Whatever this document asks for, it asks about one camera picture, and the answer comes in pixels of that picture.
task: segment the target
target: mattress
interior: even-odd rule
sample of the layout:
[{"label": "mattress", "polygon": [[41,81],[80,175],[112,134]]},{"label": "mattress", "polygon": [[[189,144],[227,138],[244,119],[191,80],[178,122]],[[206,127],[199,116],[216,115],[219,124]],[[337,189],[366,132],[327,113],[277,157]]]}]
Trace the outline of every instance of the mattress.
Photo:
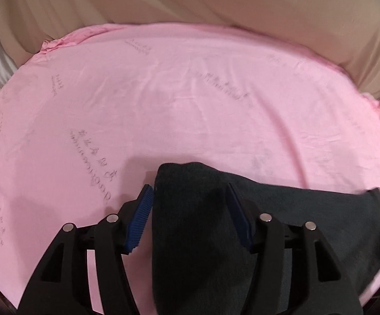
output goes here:
[{"label": "mattress", "polygon": [[[162,163],[192,161],[261,183],[380,188],[380,107],[311,52],[233,28],[111,24],[46,42],[0,91],[2,293],[19,304],[64,223],[94,224]],[[141,314],[156,313],[151,242],[149,220],[124,259]],[[379,286],[380,272],[361,302]]]}]

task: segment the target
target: beige cloth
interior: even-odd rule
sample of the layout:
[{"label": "beige cloth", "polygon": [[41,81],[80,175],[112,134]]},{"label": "beige cloth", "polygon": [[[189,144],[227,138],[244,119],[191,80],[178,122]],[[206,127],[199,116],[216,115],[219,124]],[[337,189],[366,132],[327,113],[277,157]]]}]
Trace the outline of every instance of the beige cloth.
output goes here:
[{"label": "beige cloth", "polygon": [[380,0],[0,0],[0,39],[17,65],[86,25],[233,25],[305,45],[380,98]]}]

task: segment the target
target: black object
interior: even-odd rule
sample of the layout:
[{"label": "black object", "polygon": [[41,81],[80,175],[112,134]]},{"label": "black object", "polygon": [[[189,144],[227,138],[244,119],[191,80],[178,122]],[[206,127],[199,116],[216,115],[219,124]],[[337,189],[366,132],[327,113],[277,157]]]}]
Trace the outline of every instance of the black object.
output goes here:
[{"label": "black object", "polygon": [[285,315],[363,314],[344,267],[315,223],[282,224],[271,214],[262,214],[254,202],[244,200],[231,184],[226,188],[226,202],[241,244],[258,254],[241,314],[277,313],[285,248],[293,250],[292,289]]},{"label": "black object", "polygon": [[77,228],[65,224],[38,263],[17,315],[99,314],[91,306],[87,250],[95,250],[105,315],[139,315],[121,255],[133,249],[128,245],[130,238],[134,239],[130,224],[151,193],[153,201],[152,187],[145,185],[135,201],[125,203],[118,214],[105,217],[97,225]]},{"label": "black object", "polygon": [[[232,183],[245,199],[280,222],[314,221],[359,295],[380,269],[380,193],[347,195],[271,186],[201,163],[165,164],[155,182],[152,217],[153,293],[159,315],[241,312],[256,255],[237,237],[223,194]],[[290,254],[279,311],[288,306]]]}]

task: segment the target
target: dark gray towel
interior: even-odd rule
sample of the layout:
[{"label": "dark gray towel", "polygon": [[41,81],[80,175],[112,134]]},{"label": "dark gray towel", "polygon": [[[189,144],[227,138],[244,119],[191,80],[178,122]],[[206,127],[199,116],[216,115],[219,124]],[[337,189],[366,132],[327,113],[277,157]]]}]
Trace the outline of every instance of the dark gray towel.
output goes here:
[{"label": "dark gray towel", "polygon": [[314,221],[361,293],[380,269],[380,193],[271,186],[201,163],[160,166],[153,205],[153,293],[159,315],[235,315],[256,261],[241,246],[223,188],[233,183],[281,222]]}]

